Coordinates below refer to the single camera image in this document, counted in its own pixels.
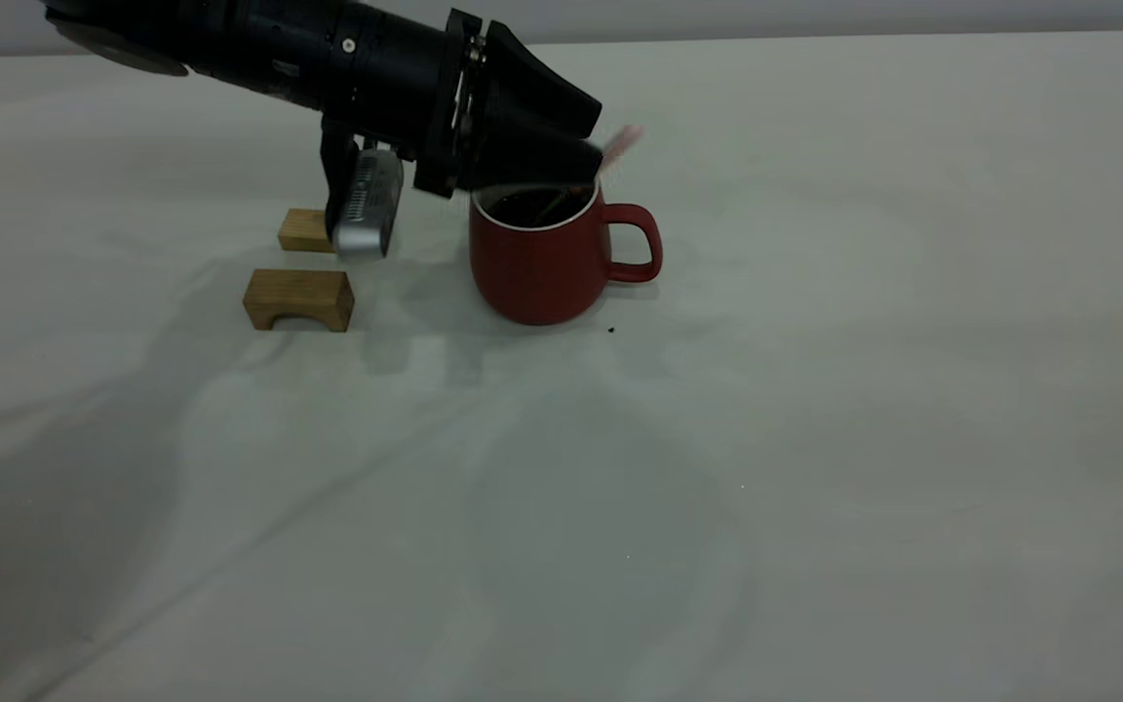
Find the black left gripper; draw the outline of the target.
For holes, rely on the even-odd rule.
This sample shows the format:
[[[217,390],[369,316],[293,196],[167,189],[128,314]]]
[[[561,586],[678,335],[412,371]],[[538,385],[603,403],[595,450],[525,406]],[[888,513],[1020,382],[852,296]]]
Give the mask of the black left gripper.
[[[369,4],[343,4],[322,84],[325,165],[346,157],[353,138],[368,137],[414,163],[418,190],[453,197],[467,159],[460,124],[483,57],[483,26],[458,9],[445,28],[433,28]],[[487,26],[487,69],[562,133],[531,121],[487,124],[474,151],[473,190],[583,186],[596,179],[604,152],[585,138],[599,122],[599,100],[545,65],[496,19]]]

